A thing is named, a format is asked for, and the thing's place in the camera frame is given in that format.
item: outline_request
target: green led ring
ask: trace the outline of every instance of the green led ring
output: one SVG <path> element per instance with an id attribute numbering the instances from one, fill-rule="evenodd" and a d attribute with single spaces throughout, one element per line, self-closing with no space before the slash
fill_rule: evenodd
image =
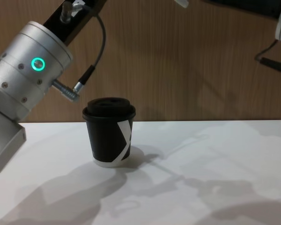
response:
<path id="1" fill-rule="evenodd" d="M 41 68 L 37 68 L 34 63 L 36 61 L 41 61 L 41 63 L 43 64 Z M 34 58 L 32 61 L 31 61 L 31 67 L 35 70 L 35 71 L 42 71 L 43 69 L 45 69 L 45 61 L 42 59 L 42 58 Z"/>

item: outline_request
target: white tabletop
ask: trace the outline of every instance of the white tabletop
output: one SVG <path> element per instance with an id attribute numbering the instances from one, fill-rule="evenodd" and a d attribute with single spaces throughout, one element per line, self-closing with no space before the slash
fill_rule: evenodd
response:
<path id="1" fill-rule="evenodd" d="M 281 225 L 281 121 L 136 122 L 119 169 L 85 123 L 24 126 L 0 225 Z"/>

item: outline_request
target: wooden wall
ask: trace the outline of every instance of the wooden wall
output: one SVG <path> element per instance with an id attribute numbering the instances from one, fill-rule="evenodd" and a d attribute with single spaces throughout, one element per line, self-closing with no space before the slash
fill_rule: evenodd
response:
<path id="1" fill-rule="evenodd" d="M 0 53 L 29 21 L 43 23 L 61 0 L 0 0 Z M 83 121 L 99 97 L 125 97 L 136 120 L 281 119 L 281 75 L 253 58 L 274 39 L 276 21 L 190 0 L 108 0 L 108 39 L 81 100 L 50 90 L 26 121 Z M 69 46 L 74 63 L 61 81 L 73 86 L 92 63 L 101 31 L 92 20 Z M 281 60 L 281 43 L 269 54 Z"/>

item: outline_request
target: black paper cup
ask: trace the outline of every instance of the black paper cup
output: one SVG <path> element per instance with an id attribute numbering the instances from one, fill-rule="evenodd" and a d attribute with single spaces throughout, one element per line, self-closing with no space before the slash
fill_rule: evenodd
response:
<path id="1" fill-rule="evenodd" d="M 128 160 L 134 117 L 135 107 L 124 98 L 99 98 L 88 103 L 83 118 L 97 165 L 118 167 Z"/>

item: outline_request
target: green indicator light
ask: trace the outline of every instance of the green indicator light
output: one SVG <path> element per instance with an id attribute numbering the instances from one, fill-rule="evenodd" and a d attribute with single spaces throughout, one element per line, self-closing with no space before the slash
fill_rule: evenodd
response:
<path id="1" fill-rule="evenodd" d="M 31 61 L 31 66 L 35 71 L 42 71 L 45 69 L 45 61 L 42 58 L 34 58 Z"/>

